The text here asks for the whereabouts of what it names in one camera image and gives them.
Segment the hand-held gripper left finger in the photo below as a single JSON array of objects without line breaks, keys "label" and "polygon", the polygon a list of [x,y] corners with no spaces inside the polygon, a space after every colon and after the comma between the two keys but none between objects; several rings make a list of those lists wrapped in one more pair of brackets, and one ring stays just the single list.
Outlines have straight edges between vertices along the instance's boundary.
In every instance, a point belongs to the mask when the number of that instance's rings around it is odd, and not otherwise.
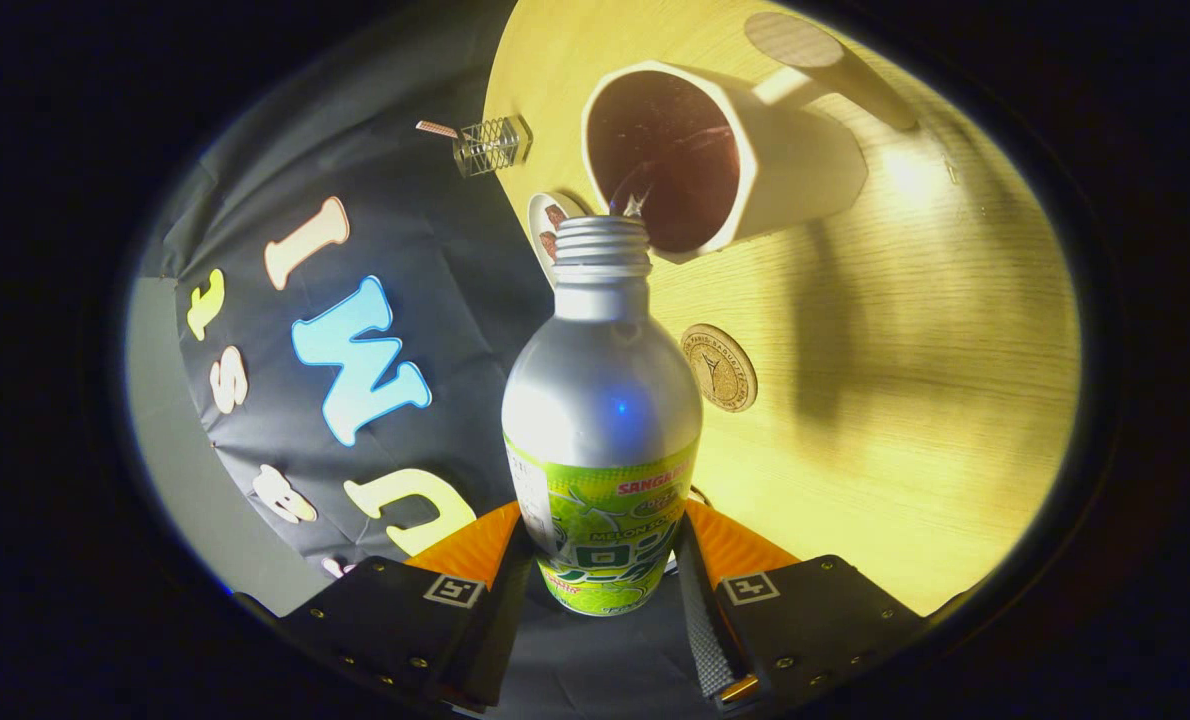
[{"label": "hand-held gripper left finger", "polygon": [[408,561],[361,561],[280,620],[280,633],[381,691],[436,707],[497,705],[532,541],[516,502]]}]

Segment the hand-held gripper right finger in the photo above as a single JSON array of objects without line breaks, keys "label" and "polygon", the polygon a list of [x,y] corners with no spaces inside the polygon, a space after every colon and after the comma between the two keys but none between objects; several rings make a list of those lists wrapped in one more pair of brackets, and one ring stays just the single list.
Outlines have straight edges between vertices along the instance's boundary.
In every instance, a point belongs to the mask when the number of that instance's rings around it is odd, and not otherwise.
[{"label": "hand-held gripper right finger", "polygon": [[674,556],[700,688],[724,714],[787,714],[823,700],[927,630],[841,556],[798,561],[694,500]]}]

